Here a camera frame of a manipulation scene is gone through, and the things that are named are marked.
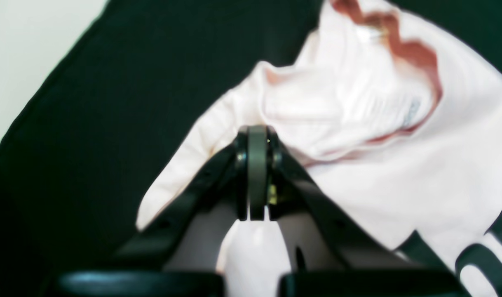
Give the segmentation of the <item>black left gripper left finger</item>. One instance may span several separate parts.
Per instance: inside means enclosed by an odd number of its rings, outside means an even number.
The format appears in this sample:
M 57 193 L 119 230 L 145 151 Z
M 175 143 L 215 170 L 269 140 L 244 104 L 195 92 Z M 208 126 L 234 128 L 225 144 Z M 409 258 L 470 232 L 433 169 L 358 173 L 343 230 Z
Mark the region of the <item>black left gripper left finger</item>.
M 59 297 L 224 297 L 226 234 L 247 218 L 251 128 L 211 157 L 151 223 L 108 260 L 57 277 Z

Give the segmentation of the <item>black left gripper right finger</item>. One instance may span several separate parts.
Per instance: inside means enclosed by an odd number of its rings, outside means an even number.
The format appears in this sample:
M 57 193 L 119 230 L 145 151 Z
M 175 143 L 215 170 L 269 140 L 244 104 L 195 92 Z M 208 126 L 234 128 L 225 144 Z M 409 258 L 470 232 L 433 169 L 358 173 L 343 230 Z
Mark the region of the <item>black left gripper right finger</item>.
M 292 157 L 272 127 L 257 127 L 257 203 L 268 208 L 291 272 L 279 297 L 462 297 L 449 272 L 403 259 L 338 207 Z

